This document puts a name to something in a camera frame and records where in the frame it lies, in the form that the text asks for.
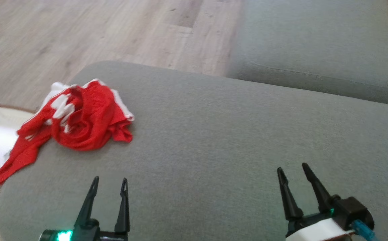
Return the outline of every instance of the glowing green led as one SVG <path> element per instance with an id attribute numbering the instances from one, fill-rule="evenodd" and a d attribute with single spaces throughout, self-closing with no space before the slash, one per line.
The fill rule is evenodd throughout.
<path id="1" fill-rule="evenodd" d="M 57 234 L 57 241 L 70 241 L 70 237 L 72 236 L 72 231 L 60 232 Z"/>

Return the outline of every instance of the gray sofa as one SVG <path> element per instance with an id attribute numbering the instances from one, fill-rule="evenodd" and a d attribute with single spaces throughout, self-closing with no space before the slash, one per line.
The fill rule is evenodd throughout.
<path id="1" fill-rule="evenodd" d="M 388 103 L 388 0 L 247 0 L 227 76 Z"/>
<path id="2" fill-rule="evenodd" d="M 48 141 L 1 189 L 4 240 L 71 229 L 96 175 L 92 216 L 103 230 L 113 230 L 128 179 L 131 241 L 284 240 L 278 167 L 304 212 L 317 212 L 302 162 L 330 193 L 363 202 L 388 240 L 387 104 L 118 62 L 72 83 L 93 78 L 135 114 L 133 142 L 77 152 Z"/>

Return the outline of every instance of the wooden floor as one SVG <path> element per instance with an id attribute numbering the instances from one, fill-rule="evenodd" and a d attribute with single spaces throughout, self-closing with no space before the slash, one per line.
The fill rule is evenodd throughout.
<path id="1" fill-rule="evenodd" d="M 117 60 L 224 75 L 243 0 L 0 0 L 0 104 Z"/>

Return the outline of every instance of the red and white garment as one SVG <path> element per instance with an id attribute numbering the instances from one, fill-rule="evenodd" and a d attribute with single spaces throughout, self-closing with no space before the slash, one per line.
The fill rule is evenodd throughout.
<path id="1" fill-rule="evenodd" d="M 34 163 L 39 148 L 51 137 L 77 151 L 99 149 L 110 137 L 131 142 L 127 127 L 133 120 L 118 92 L 99 79 L 82 87 L 56 82 L 40 110 L 18 130 L 10 157 L 0 168 L 0 184 Z"/>

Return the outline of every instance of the blue connector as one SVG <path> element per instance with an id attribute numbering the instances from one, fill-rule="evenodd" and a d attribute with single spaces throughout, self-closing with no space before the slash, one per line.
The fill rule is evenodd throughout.
<path id="1" fill-rule="evenodd" d="M 352 229 L 355 230 L 355 233 L 359 236 L 362 236 L 367 241 L 379 241 L 376 238 L 374 232 L 363 223 L 361 220 L 355 220 L 352 223 Z"/>

